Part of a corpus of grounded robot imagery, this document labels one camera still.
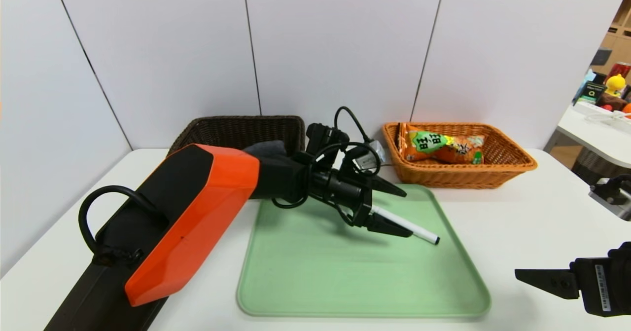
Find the orange wicker basket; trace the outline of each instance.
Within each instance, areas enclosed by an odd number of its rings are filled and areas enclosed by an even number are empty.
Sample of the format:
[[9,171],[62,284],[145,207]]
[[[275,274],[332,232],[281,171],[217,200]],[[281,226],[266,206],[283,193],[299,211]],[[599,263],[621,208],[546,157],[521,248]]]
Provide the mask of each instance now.
[[502,131],[491,125],[477,122],[412,122],[413,126],[435,133],[484,135],[483,165],[449,165],[436,160],[408,162],[403,159],[395,142],[399,123],[383,126],[384,136],[392,153],[392,162],[401,182],[417,183],[427,187],[445,188],[496,188],[526,171],[537,168],[537,162]]

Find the white marker pen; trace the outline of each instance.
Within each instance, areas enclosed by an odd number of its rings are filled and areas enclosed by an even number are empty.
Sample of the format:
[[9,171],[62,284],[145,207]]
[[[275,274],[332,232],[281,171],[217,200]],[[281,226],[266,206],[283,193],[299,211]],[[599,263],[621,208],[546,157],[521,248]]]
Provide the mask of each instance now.
[[370,208],[370,211],[373,214],[379,214],[380,216],[383,216],[384,218],[392,221],[393,223],[398,223],[399,225],[410,230],[416,237],[420,237],[421,239],[424,239],[425,241],[431,242],[433,244],[438,244],[440,241],[440,237],[438,237],[436,234],[432,234],[432,232],[429,232],[428,230],[425,230],[419,225],[412,223],[411,221],[408,221],[400,216],[397,216],[387,211],[386,209],[379,208],[373,205],[372,208]]

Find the green tray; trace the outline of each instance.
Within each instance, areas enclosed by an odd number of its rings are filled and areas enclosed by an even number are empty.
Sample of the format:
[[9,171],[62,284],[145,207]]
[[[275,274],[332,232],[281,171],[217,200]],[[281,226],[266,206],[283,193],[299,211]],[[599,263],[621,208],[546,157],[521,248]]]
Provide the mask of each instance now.
[[399,184],[374,203],[440,236],[434,246],[350,227],[314,199],[279,209],[264,201],[237,301],[260,317],[477,317],[491,296],[432,192]]

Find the floor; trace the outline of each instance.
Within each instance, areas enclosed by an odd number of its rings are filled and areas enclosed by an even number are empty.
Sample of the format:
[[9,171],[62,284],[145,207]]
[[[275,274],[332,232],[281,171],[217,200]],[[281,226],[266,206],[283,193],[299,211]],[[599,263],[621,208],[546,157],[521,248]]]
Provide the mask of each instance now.
[[574,161],[579,156],[579,152],[581,152],[582,148],[583,147],[580,145],[556,146],[550,151],[550,155],[568,169],[572,169]]

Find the gray cloth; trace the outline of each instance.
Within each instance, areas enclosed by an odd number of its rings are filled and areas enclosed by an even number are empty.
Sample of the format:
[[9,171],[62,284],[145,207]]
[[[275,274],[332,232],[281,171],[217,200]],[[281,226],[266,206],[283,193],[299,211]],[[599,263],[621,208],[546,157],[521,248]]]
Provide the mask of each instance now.
[[287,156],[284,142],[281,140],[259,142],[244,148],[243,151],[257,157]]

